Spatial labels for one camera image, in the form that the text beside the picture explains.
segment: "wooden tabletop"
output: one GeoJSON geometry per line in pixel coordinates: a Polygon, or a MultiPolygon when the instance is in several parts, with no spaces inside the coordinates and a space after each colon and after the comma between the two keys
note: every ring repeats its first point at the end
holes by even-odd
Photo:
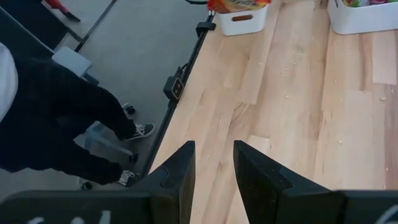
{"type": "Polygon", "coordinates": [[[326,6],[275,0],[262,32],[207,34],[152,168],[196,141],[191,223],[248,223],[235,139],[329,189],[398,188],[396,31],[338,35],[326,6]]]}

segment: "black pants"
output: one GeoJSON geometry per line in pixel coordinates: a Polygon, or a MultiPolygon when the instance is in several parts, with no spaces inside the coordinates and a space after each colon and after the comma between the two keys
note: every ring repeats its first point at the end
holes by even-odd
{"type": "Polygon", "coordinates": [[[18,91],[0,122],[0,167],[13,163],[33,170],[53,168],[99,184],[117,181],[121,166],[76,145],[62,134],[56,120],[68,114],[92,117],[119,138],[129,137],[134,125],[117,99],[51,60],[15,61],[18,91]]]}

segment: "chair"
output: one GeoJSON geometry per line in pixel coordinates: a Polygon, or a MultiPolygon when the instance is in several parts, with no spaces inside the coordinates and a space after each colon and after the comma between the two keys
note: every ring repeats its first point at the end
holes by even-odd
{"type": "MultiPolygon", "coordinates": [[[[68,47],[62,47],[57,52],[54,52],[25,29],[2,7],[0,7],[0,30],[5,31],[0,34],[0,42],[4,43],[13,54],[35,58],[51,57],[53,61],[68,68],[78,77],[91,84],[98,85],[99,81],[87,73],[92,66],[92,63],[89,60],[68,47]]],[[[129,114],[135,112],[134,108],[129,104],[125,104],[123,107],[129,114]]],[[[134,154],[130,150],[118,146],[114,142],[102,137],[100,132],[104,129],[104,125],[94,119],[79,116],[67,116],[58,119],[58,122],[60,123],[62,132],[73,139],[84,134],[85,142],[83,147],[87,150],[90,149],[94,141],[97,141],[107,145],[111,149],[127,154],[131,162],[136,162],[138,159],[137,154],[134,154]]],[[[25,167],[13,167],[8,171],[17,172],[24,168],[25,167]]]]}

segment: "gray floor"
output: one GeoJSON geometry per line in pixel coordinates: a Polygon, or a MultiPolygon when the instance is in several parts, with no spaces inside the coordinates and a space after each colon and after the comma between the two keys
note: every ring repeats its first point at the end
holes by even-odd
{"type": "MultiPolygon", "coordinates": [[[[95,23],[95,18],[110,0],[62,0],[82,19],[71,28],[80,35],[95,23]]],[[[168,100],[163,85],[168,76],[189,59],[197,41],[195,27],[207,17],[205,6],[192,6],[183,0],[118,0],[80,53],[93,62],[90,73],[121,103],[137,109],[138,123],[160,126],[168,100]]],[[[75,45],[67,37],[64,45],[75,45]]],[[[111,132],[104,135],[113,138],[111,132]]],[[[148,150],[153,138],[132,142],[135,152],[148,150]]],[[[93,153],[128,164],[127,157],[96,144],[93,153]]],[[[0,199],[21,190],[75,189],[75,177],[47,170],[24,170],[8,174],[0,170],[0,199]]],[[[111,185],[107,189],[116,189],[111,185]]]]}

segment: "light wood surface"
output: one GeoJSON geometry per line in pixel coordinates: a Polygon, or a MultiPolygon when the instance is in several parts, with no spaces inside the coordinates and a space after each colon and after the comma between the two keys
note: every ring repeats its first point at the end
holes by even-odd
{"type": "Polygon", "coordinates": [[[262,32],[207,34],[153,164],[196,141],[191,223],[248,223],[235,139],[329,189],[398,189],[396,31],[338,35],[326,5],[275,0],[262,32]]]}

